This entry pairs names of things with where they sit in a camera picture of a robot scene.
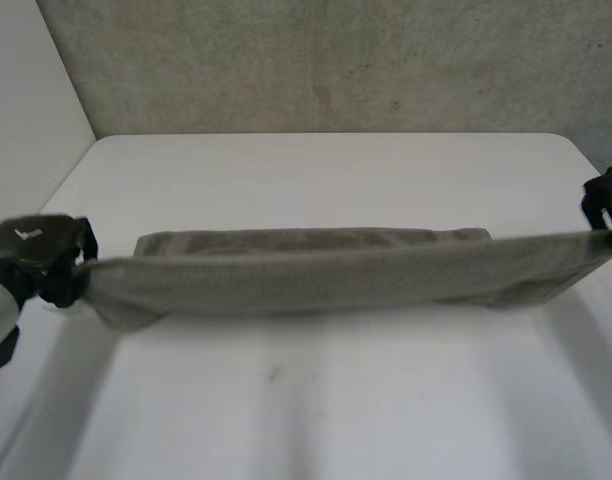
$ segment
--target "white logo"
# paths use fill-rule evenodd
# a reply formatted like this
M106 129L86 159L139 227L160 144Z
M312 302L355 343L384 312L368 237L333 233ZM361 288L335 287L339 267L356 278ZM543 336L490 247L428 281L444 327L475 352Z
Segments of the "white logo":
M41 235L44 232L42 232L38 228L37 230L33 230L32 232L20 232L19 230L15 229L15 233L22 240L28 240L29 238L37 237L38 235Z

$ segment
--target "cloth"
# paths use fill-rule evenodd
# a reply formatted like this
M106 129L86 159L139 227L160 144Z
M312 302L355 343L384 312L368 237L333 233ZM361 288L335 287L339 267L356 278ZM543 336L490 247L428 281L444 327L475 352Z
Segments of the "cloth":
M111 328L172 312L268 315L456 301L542 303L612 258L608 231L492 240L486 230L162 232L133 257L86 263Z

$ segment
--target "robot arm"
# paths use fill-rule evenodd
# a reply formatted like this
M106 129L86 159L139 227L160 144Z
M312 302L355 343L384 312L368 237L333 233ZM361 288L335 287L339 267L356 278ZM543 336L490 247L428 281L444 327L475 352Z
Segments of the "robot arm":
M12 358L27 300L39 295L65 308L84 293L88 278L76 274L80 258L97 258L86 218L36 215L0 224L0 368Z

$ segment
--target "folded towel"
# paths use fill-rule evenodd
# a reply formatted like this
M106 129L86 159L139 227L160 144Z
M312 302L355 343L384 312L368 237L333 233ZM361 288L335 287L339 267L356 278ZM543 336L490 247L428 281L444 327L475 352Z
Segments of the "folded towel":
M612 258L608 231L492 240L486 230L163 232L86 263L84 300L111 328L171 312L268 315L458 301L547 301Z

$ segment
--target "stain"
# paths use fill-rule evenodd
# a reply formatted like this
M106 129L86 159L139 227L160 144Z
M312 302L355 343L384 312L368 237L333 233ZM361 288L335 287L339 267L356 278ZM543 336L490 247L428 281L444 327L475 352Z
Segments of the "stain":
M282 367L275 365L268 374L268 383L275 383L282 375Z
M313 93L322 108L330 108L332 98L329 87L325 85L313 85Z

